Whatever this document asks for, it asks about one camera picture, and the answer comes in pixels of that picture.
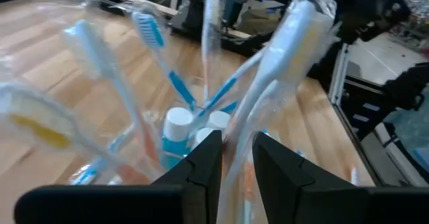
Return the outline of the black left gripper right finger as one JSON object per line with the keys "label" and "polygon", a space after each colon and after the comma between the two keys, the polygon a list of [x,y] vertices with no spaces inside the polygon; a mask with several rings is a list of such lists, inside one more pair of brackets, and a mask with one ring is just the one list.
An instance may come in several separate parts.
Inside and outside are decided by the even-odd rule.
{"label": "black left gripper right finger", "polygon": [[255,175],[269,223],[428,223],[428,188],[355,186],[263,132]]}

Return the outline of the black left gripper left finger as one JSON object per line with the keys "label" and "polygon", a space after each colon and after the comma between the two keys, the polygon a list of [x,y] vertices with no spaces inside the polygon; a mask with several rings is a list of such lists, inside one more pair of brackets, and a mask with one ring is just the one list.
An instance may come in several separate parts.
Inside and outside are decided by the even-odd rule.
{"label": "black left gripper left finger", "polygon": [[150,185],[49,185],[15,204],[18,224],[215,223],[222,175],[222,133],[212,131]]}

